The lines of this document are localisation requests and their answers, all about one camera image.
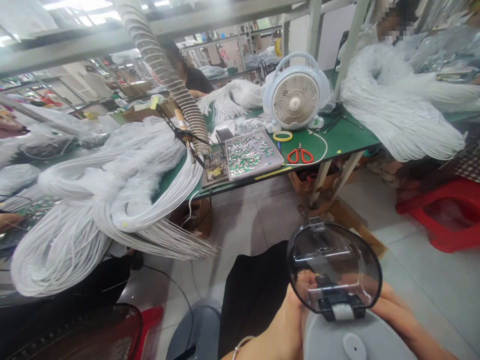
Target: plastic tray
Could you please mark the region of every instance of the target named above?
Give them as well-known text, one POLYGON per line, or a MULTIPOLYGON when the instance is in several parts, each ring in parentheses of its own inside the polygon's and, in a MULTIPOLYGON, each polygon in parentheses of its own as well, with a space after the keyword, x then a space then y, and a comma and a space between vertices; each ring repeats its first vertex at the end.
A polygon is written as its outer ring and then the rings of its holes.
POLYGON ((284 163, 278 148, 262 129, 232 137, 225 145, 230 181, 268 173, 280 168, 284 163))

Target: green table surface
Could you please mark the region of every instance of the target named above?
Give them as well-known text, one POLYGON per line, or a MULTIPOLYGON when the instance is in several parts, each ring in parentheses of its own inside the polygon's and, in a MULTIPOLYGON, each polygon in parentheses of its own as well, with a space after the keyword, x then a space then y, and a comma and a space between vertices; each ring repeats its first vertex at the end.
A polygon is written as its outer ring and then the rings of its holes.
MULTIPOLYGON (((253 109, 251 110, 248 114, 245 115, 247 119, 249 118, 254 118, 257 117, 259 114, 263 112, 263 109, 253 109)), ((211 111, 208 115, 205 115, 205 122, 206 126, 209 132, 212 132, 215 124, 212 120, 212 114, 213 112, 211 111)), ((354 124, 360 125, 360 123, 349 113, 346 113, 345 116, 354 124)), ((480 113, 478 112, 460 112, 460 113, 450 113, 450 114, 444 114, 445 118, 449 122, 457 122, 461 120, 469 120, 473 118, 477 118, 480 116, 480 113)), ((325 124, 327 125, 330 121, 335 119, 335 116, 328 116, 328 115, 323 115, 322 116, 325 120, 325 124)), ((363 129, 360 129, 359 127, 355 126, 348 122, 345 119, 340 119, 340 121, 337 123, 336 126, 334 126, 331 130, 329 130, 326 134, 321 134, 320 135, 323 137, 323 139, 327 142, 328 144, 328 149, 325 154, 325 157, 322 159, 322 161, 328 161, 331 159, 334 159, 336 157, 342 156, 342 155, 348 155, 352 153, 357 153, 359 151, 365 150, 370 146, 380 144, 380 141, 378 138, 367 128, 363 126, 363 129)), ((294 150, 295 148, 298 147, 299 143, 301 143, 301 147, 305 150, 308 150, 312 155, 313 155, 313 161, 317 161, 320 159, 324 152, 325 152, 325 143, 319 139, 315 135, 311 135, 305 128, 299 129, 299 130, 294 130, 291 131, 293 137, 290 141, 285 141, 281 143, 281 154, 284 159, 284 164, 287 163, 287 156, 288 154, 294 150)), ((273 140, 273 135, 269 134, 270 138, 273 141, 273 144, 276 146, 277 141, 273 140)), ((216 151, 217 147, 214 145, 212 147, 213 151, 216 151)), ((155 198, 153 199, 154 201, 158 199, 158 197, 168 188, 168 186, 172 183, 172 180, 177 176, 179 173, 181 167, 185 163, 185 158, 184 157, 180 163, 171 171, 169 171, 165 176, 163 177, 161 184, 159 186, 159 191, 155 198)), ((220 185, 218 187, 215 187, 212 189, 212 195, 224 193, 233 189, 241 188, 246 185, 254 184, 263 180, 271 179, 283 174, 290 173, 294 170, 297 170, 299 166, 289 166, 288 164, 282 166, 281 168, 277 170, 283 170, 280 172, 276 171, 270 171, 267 172, 270 173, 269 175, 262 177, 260 179, 256 179, 261 175, 257 176, 252 176, 249 178, 245 178, 240 181, 235 181, 235 182, 229 182, 223 185, 220 185)), ((201 181, 197 184, 195 189, 192 191, 191 195, 196 193, 197 191, 198 194, 195 196, 195 199, 203 199, 207 198, 210 195, 210 190, 205 190, 202 191, 202 185, 201 181)))

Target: yellow tape roll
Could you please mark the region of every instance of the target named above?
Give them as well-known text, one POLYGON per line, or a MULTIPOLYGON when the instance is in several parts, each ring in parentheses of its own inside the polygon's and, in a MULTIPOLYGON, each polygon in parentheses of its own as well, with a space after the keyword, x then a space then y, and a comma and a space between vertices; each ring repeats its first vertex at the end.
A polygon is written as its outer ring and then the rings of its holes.
POLYGON ((292 140, 292 133, 290 131, 277 131, 273 134, 273 138, 279 142, 286 142, 292 140), (287 135, 288 137, 278 137, 278 135, 287 135))

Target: scissors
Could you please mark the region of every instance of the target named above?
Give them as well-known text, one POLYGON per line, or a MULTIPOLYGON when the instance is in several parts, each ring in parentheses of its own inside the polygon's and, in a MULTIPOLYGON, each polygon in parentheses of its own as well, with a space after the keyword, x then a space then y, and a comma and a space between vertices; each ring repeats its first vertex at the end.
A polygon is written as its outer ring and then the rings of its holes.
POLYGON ((291 153, 288 154, 287 159, 290 164, 296 164, 299 162, 300 157, 301 157, 301 162, 304 164, 310 164, 314 161, 314 157, 312 156, 312 154, 309 153, 307 150, 302 149, 302 143, 299 143, 298 148, 296 148, 295 150, 293 150, 291 153), (290 160, 290 156, 293 153, 295 153, 296 160, 290 160), (307 154, 310 157, 310 160, 305 160, 304 154, 307 154))

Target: clear plastic dome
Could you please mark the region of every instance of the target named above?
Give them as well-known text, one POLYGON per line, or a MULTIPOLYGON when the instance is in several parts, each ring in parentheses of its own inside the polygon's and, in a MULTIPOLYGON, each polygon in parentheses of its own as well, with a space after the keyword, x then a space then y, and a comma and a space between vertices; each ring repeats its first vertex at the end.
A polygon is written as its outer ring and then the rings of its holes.
POLYGON ((382 270, 372 248, 344 227, 310 219, 287 248, 291 284, 310 310, 335 320, 332 307, 350 305, 362 318, 382 289, 382 270))

